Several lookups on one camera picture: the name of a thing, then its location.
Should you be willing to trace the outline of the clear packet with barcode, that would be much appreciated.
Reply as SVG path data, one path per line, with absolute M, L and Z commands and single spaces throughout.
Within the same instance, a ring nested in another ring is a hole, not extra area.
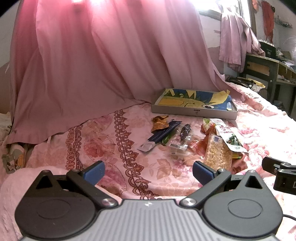
M 176 130 L 174 135 L 170 138 L 167 143 L 167 146 L 171 149 L 172 152 L 176 153 L 185 153 L 187 147 L 191 140 L 191 133 L 186 133 L 185 137 L 181 139 L 182 132 L 180 130 Z

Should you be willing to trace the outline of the orange chips clear bag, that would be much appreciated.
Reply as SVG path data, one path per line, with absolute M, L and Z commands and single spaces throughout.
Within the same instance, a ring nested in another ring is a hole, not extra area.
M 210 119 L 204 118 L 200 131 L 205 136 L 200 138 L 197 135 L 193 135 L 187 150 L 194 153 L 195 155 L 198 154 L 200 156 L 205 156 L 210 134 L 217 134 L 216 125 Z

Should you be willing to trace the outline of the small white sachet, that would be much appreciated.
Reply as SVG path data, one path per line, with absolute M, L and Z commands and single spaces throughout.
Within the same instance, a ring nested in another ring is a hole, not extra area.
M 149 152 L 151 151 L 154 147 L 156 146 L 155 142 L 149 142 L 147 141 L 146 143 L 140 145 L 137 150 L 142 151 L 142 152 Z

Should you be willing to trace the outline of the dark blue packet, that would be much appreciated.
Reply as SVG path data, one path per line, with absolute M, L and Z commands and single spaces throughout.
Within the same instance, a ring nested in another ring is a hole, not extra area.
M 169 133 L 171 133 L 176 127 L 178 127 L 182 121 L 172 120 L 169 122 L 169 126 L 162 130 L 158 130 L 150 138 L 147 139 L 148 142 L 159 143 L 163 138 L 165 138 Z

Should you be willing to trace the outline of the red hanging decoration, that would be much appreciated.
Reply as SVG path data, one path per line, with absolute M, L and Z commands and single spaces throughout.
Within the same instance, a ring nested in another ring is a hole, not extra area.
M 265 40 L 273 43 L 273 29 L 274 29 L 274 7 L 267 1 L 261 1 L 263 14 L 263 29 Z

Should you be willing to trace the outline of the green snack stick packet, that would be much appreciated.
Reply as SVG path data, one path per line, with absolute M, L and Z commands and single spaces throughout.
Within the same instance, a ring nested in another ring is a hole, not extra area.
M 163 146 L 166 146 L 168 144 L 168 142 L 170 141 L 170 139 L 175 135 L 176 130 L 171 131 L 170 133 L 168 133 L 161 141 L 161 144 Z

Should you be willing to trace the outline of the dark dried fruit packet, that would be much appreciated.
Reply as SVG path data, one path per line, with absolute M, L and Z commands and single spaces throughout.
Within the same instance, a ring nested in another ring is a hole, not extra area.
M 183 141 L 188 134 L 191 132 L 191 125 L 190 124 L 185 124 L 180 131 L 180 140 Z

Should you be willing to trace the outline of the floral pink bedsheet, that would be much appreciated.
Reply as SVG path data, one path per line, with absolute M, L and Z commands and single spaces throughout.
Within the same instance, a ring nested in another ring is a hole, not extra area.
M 8 116 L 1 119 L 1 240 L 19 240 L 17 204 L 36 176 L 105 164 L 98 187 L 117 199 L 181 198 L 201 187 L 196 161 L 233 174 L 257 171 L 269 188 L 275 177 L 262 160 L 295 164 L 295 121 L 248 88 L 234 101 L 236 120 L 163 115 L 143 103 L 88 120 L 40 144 L 6 143 Z

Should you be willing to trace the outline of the white green snack bag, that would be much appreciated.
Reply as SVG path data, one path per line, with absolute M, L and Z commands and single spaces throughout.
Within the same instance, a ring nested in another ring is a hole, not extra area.
M 211 118 L 210 121 L 215 125 L 217 134 L 222 137 L 227 147 L 237 153 L 247 153 L 236 134 L 227 126 L 224 121 L 218 118 Z

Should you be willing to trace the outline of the pink draped curtain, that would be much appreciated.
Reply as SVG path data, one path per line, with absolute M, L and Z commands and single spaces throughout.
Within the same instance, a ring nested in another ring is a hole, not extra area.
M 39 144 L 164 88 L 228 90 L 190 1 L 21 1 L 7 143 Z

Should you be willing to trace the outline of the popcorn snack clear bag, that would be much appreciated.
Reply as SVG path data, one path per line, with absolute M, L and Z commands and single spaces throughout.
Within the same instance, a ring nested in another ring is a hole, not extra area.
M 208 167 L 218 170 L 231 170 L 233 152 L 225 144 L 224 140 L 211 133 L 208 138 L 208 145 L 203 163 Z

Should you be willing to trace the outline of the gold snack bag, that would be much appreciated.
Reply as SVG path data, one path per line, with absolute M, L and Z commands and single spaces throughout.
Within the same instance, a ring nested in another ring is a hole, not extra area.
M 154 133 L 158 130 L 163 130 L 169 127 L 167 115 L 158 115 L 152 118 L 152 129 L 151 133 Z

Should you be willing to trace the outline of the cardboard tray with colourful lining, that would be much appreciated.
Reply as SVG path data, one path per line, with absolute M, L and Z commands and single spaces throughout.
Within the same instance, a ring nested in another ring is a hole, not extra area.
M 208 92 L 167 88 L 151 105 L 153 113 L 236 120 L 230 91 Z

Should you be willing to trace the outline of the black box on desk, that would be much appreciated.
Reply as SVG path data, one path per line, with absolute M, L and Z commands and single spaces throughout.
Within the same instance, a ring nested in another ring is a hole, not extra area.
M 268 58 L 276 59 L 276 47 L 265 40 L 259 40 L 260 48 L 265 52 L 265 56 Z

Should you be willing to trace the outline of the patterned pillow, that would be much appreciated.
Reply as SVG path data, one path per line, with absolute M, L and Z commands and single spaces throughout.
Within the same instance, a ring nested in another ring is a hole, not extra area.
M 28 146 L 22 143 L 3 145 L 1 160 L 7 174 L 25 168 Z

